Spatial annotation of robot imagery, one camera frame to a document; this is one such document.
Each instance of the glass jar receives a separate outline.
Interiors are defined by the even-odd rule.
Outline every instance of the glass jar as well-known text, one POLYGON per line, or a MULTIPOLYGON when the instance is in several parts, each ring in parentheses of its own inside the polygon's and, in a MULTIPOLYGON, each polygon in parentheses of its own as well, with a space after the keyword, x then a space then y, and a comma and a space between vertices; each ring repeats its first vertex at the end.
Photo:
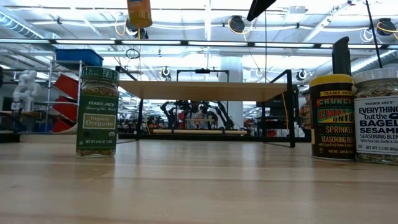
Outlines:
POLYGON ((398 165, 398 69, 354 76, 357 159, 398 165))
POLYGON ((114 156, 119 73, 102 67, 84 67, 81 79, 76 156, 114 156))

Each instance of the workbench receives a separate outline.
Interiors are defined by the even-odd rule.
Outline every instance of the workbench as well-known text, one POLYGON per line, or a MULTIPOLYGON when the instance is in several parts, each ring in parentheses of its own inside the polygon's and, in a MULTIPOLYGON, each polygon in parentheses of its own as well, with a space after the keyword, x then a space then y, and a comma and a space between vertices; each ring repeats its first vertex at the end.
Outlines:
MULTIPOLYGON (((119 86, 127 92, 140 98, 139 103, 139 117, 137 124, 136 139, 140 139, 141 123, 142 123, 142 108, 144 99, 146 100, 217 100, 217 101, 257 101, 265 102, 283 92, 287 91, 285 104, 287 106, 287 114, 289 118, 294 118, 293 109, 293 86, 292 86, 292 71, 286 70, 275 78, 271 83, 221 83, 221 82, 152 82, 152 81, 120 81, 119 86), (287 83, 274 83, 280 77, 287 76, 287 83)), ((262 106, 262 124, 265 122, 265 106, 262 106)), ((289 143, 290 147, 295 147, 294 136, 294 119, 289 119, 288 123, 289 143)), ((263 137, 257 138, 257 141, 267 142, 270 138, 266 137, 263 131, 263 137)))

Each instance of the spice jar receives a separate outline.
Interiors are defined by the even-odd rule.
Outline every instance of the spice jar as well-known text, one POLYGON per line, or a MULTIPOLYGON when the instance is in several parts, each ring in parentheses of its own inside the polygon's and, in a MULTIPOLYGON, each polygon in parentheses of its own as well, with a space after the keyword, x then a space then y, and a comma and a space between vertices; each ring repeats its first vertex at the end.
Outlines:
POLYGON ((354 76, 357 159, 398 165, 398 69, 354 76))
POLYGON ((84 67, 81 79, 76 156, 114 156, 119 73, 102 67, 84 67))

